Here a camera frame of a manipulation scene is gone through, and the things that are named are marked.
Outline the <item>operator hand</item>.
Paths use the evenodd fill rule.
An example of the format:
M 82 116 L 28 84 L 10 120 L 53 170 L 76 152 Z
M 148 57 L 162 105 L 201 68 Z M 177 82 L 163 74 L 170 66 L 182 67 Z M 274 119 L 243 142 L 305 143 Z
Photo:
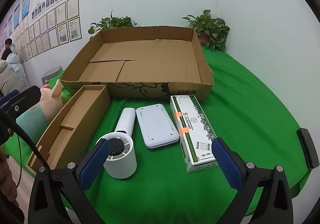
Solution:
M 10 201 L 15 201 L 17 197 L 16 183 L 12 179 L 8 160 L 3 147 L 0 149 L 0 182 L 1 192 Z

